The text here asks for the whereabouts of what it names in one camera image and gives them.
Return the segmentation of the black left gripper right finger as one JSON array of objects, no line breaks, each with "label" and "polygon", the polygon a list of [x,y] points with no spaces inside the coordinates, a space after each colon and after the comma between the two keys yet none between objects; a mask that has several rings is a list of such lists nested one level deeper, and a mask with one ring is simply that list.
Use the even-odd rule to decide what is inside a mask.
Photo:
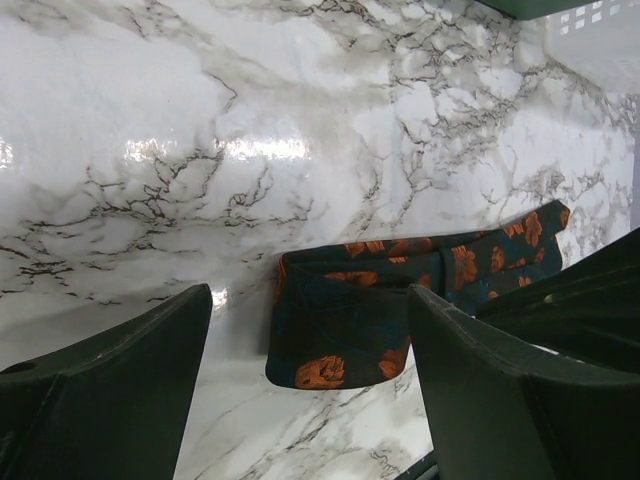
[{"label": "black left gripper right finger", "polygon": [[553,354],[421,286],[408,322],[443,479],[635,479],[639,374]]}]

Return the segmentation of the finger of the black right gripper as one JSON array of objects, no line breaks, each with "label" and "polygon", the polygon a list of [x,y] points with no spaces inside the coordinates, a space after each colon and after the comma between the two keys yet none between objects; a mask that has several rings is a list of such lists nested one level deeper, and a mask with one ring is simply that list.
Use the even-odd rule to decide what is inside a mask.
[{"label": "finger of the black right gripper", "polygon": [[585,363],[638,373],[639,236],[489,301],[476,318]]}]

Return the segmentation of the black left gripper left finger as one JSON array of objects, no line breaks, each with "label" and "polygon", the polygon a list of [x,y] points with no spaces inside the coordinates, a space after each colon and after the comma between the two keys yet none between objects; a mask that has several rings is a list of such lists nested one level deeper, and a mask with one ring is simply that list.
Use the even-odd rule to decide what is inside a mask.
[{"label": "black left gripper left finger", "polygon": [[209,286],[195,285],[2,370],[2,478],[172,478],[211,313]]}]

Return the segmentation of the dark orange-patterned necktie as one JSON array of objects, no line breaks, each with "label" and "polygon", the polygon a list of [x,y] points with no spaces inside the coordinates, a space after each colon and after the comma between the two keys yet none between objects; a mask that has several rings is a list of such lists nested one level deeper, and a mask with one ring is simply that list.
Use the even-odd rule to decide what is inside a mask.
[{"label": "dark orange-patterned necktie", "polygon": [[418,285],[474,315],[490,300],[561,271],[558,200],[492,230],[321,246],[283,254],[267,379],[298,390],[354,389],[403,372],[407,295]]}]

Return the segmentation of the white plastic basket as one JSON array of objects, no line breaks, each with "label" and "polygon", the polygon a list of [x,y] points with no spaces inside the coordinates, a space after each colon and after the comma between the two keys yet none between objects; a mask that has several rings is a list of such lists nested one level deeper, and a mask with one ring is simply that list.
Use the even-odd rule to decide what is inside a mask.
[{"label": "white plastic basket", "polygon": [[639,3],[590,1],[545,18],[545,52],[602,89],[639,93]]}]

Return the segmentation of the green compartment organizer tray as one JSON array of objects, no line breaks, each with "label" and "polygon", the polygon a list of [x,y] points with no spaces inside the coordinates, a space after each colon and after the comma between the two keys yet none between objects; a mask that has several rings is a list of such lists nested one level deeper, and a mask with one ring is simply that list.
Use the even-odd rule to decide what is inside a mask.
[{"label": "green compartment organizer tray", "polygon": [[594,0],[478,0],[514,20],[528,21],[585,6]]}]

